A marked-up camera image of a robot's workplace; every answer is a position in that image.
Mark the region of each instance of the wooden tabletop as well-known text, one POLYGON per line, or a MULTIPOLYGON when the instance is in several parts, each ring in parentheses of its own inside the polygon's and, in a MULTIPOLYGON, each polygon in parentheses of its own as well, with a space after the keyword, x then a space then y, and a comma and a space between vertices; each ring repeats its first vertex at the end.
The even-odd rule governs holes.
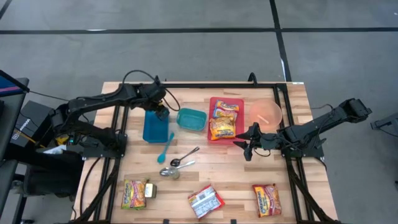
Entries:
MULTIPOLYGON (((118 84, 117 82, 104 83, 103 93, 114 91, 118 84)), ((310 121, 312 114, 304 84, 288 83, 287 86, 295 124, 310 121)), ((206 114, 208 114, 212 96, 243 99, 245 129, 252 125, 248 119, 252 103, 259 99, 274 100, 273 90, 270 88, 170 88, 169 90, 176 96, 181 107, 201 110, 206 114)), ((166 100, 172 107, 177 107, 170 95, 166 96, 166 100)), ((281 102, 284 119, 287 121, 283 98, 281 102)), ((113 111, 114 108, 99 110, 96 114, 95 125, 101 128, 110 127, 113 111)), ((119 126, 122 113, 123 110, 120 110, 119 126)), ((170 131, 175 133, 175 137, 167 151, 165 163, 160 165, 157 163, 157 157, 163 151, 165 144, 148 144, 142 139, 144 114, 145 111, 140 108, 129 112, 126 129, 128 145, 126 154, 121 160, 111 223, 162 223, 165 218, 171 223, 198 223, 187 197, 208 184, 211 184, 220 194, 225 201, 225 206, 202 218, 200 222, 229 223, 231 219, 237 219, 238 223, 296 223, 286 164, 280 151, 271 151, 270 157, 253 154, 252 161, 246 162, 243 150, 237 146, 209 144, 207 127, 202 132, 181 129, 176 123, 177 112, 170 110, 170 131), (196 146, 200 146, 200 150, 185 161, 196 160, 196 163, 181 169, 179 179, 171 180, 159 175, 161 168, 168 166, 172 159, 182 157, 196 146), (157 197, 148 199, 147 207, 143 210, 122 210, 123 180, 143 178, 150 178, 150 182, 157 185, 157 197), (252 184, 273 183, 279 189, 282 215, 259 218, 256 196, 251 186, 252 184)), ((75 209, 78 213, 81 186, 94 160, 88 159, 83 168, 75 201, 75 209)), ((337 219, 324 166, 312 158, 304 158, 303 163, 310 193, 327 215, 337 219)), ((83 196, 83 209, 90 204, 98 192, 102 169, 103 159, 97 163, 88 178, 83 196)), ((299 197, 302 216, 306 218, 301 193, 299 197)), ((104 196, 102 203, 101 219, 105 218, 107 205, 108 194, 104 196)))

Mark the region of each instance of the ramen noodle package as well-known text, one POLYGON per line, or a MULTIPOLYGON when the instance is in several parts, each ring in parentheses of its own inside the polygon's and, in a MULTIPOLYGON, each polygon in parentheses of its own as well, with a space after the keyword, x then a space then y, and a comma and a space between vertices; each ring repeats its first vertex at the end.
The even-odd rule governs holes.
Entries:
POLYGON ((223 199, 211 185, 207 185, 199 192, 190 195, 188 201, 198 218, 202 218, 225 205, 223 199))
POLYGON ((260 218, 264 216, 280 215, 282 213, 278 189, 275 184, 256 184, 253 185, 253 190, 254 193, 256 193, 260 218))
POLYGON ((140 210, 145 208, 145 184, 146 180, 124 180, 124 193, 122 209, 140 210))
POLYGON ((234 118, 224 117, 210 119, 211 140, 235 138, 234 118))
POLYGON ((234 121, 236 120, 236 117, 238 116, 237 112, 234 111, 225 111, 219 108, 214 109, 213 113, 213 118, 222 118, 222 117, 227 117, 227 118, 233 118, 234 121))
POLYGON ((222 100, 217 100, 216 102, 216 108, 221 108, 225 111, 239 111, 239 106, 238 105, 229 105, 226 104, 224 101, 222 100))

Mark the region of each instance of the concrete floor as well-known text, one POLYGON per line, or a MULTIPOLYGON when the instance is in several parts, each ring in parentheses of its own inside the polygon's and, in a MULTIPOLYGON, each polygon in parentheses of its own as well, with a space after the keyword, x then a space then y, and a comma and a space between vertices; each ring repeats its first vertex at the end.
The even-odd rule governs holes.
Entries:
MULTIPOLYGON (((396 1, 276 0, 281 26, 398 27, 396 1)), ((272 27, 263 0, 12 0, 0 30, 272 27)), ((283 34, 292 79, 305 82, 310 104, 336 106, 360 98, 368 121, 322 135, 339 219, 396 223, 398 139, 370 129, 398 112, 398 33, 283 34)), ((30 87, 63 98, 95 95, 104 81, 143 69, 170 81, 284 81, 274 33, 0 35, 0 68, 30 78, 30 87)), ((146 80, 136 75, 131 80, 146 80)), ((58 101, 28 95, 57 106, 58 101)), ((313 111, 318 116, 324 111, 313 111)), ((10 223, 12 195, 0 223, 10 223)), ((24 218, 66 222, 72 203, 53 196, 28 199, 24 218)))

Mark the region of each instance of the red tray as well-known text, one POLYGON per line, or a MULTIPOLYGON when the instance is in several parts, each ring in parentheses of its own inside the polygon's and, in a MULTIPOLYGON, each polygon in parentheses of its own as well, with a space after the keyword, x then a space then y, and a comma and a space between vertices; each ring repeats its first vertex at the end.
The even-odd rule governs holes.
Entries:
MULTIPOLYGON (((234 99, 234 98, 222 98, 222 97, 211 97, 210 98, 210 110, 209 110, 209 120, 213 118, 214 108, 216 106, 216 101, 222 100, 230 105, 238 105, 239 112, 235 121, 235 130, 236 134, 244 133, 244 101, 242 99, 234 99)), ((234 145, 233 141, 241 141, 241 139, 231 138, 231 139, 219 139, 219 140, 211 140, 211 131, 210 125, 208 125, 207 129, 207 140, 212 144, 226 144, 226 145, 234 145)))

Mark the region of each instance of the teal plastic spoon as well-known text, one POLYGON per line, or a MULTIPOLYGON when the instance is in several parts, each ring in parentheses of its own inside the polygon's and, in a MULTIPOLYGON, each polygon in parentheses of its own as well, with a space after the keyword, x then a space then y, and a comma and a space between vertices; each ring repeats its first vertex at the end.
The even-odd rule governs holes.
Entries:
POLYGON ((164 163, 164 161, 166 160, 166 151, 169 148, 169 145, 172 142, 173 138, 174 138, 174 133, 171 133, 170 137, 169 137, 169 140, 167 141, 166 146, 164 147, 163 153, 160 154, 159 157, 157 158, 157 162, 159 164, 164 163))

